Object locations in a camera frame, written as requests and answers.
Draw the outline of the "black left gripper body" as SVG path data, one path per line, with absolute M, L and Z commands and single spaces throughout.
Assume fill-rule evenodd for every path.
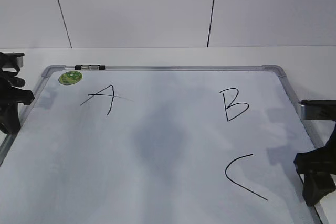
M 23 105 L 30 105 L 35 96 L 31 90 L 24 90 L 25 80 L 18 77 L 19 68 L 10 67 L 1 68 L 1 108 L 10 105 L 21 103 Z

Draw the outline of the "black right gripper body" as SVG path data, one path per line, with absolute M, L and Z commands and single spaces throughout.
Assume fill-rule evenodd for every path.
M 335 128 L 324 147 L 298 153 L 293 163 L 298 174 L 317 172 L 335 175 Z

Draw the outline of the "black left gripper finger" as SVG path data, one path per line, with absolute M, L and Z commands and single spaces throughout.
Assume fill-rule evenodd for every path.
M 1 105 L 1 131 L 5 134 L 17 134 L 20 128 L 18 104 Z

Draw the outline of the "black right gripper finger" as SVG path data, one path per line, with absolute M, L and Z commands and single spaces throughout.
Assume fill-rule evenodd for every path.
M 329 173 L 304 174 L 302 196 L 307 206 L 316 205 L 324 196 L 335 191 L 335 182 Z

